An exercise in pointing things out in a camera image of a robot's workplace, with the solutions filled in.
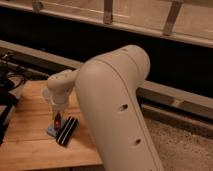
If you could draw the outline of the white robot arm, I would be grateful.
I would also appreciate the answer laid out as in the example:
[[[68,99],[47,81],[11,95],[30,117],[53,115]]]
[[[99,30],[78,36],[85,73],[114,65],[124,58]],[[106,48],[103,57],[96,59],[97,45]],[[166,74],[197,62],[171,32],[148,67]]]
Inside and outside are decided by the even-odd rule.
[[[50,76],[43,97],[58,113],[76,93],[106,171],[164,171],[136,98],[149,71],[147,53],[128,45]]]

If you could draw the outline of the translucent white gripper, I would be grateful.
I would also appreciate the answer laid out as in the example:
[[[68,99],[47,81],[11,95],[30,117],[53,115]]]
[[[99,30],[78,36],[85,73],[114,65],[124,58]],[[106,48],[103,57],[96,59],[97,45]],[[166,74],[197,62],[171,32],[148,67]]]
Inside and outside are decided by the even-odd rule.
[[[66,92],[51,91],[45,87],[42,96],[51,107],[53,115],[62,113],[69,105],[69,95]]]

